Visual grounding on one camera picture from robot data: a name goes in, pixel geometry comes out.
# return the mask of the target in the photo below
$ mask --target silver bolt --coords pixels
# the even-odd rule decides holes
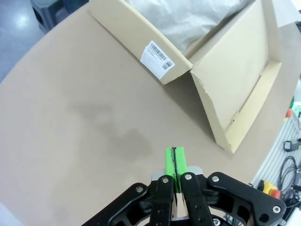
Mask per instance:
[[[214,176],[213,178],[212,178],[212,181],[213,182],[217,182],[217,181],[219,181],[220,179],[217,177],[217,176]]]
[[[186,175],[185,175],[185,179],[186,179],[186,180],[190,180],[191,178],[192,178],[192,175],[190,175],[190,174],[186,174]]]
[[[167,183],[168,182],[168,178],[163,178],[163,183]]]
[[[219,226],[221,224],[221,221],[217,218],[214,218],[213,223],[214,223],[214,226]]]
[[[280,211],[281,211],[281,208],[279,206],[274,206],[273,207],[273,212],[274,213],[280,213]]]
[[[139,193],[142,192],[142,191],[143,191],[143,187],[138,186],[138,187],[136,188],[136,191],[139,192]]]

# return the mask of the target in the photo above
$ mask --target brown tabletop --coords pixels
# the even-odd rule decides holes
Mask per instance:
[[[215,143],[190,75],[161,85],[81,8],[0,85],[0,202],[24,225],[81,225],[134,182],[149,184],[171,146],[206,176],[249,182],[300,75],[299,31],[280,32],[281,72],[233,155]]]

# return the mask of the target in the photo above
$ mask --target cardboard box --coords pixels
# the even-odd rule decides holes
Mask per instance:
[[[191,72],[217,144],[235,152],[281,67],[272,0],[252,1],[186,56],[124,0],[90,2],[93,17],[163,84]]]

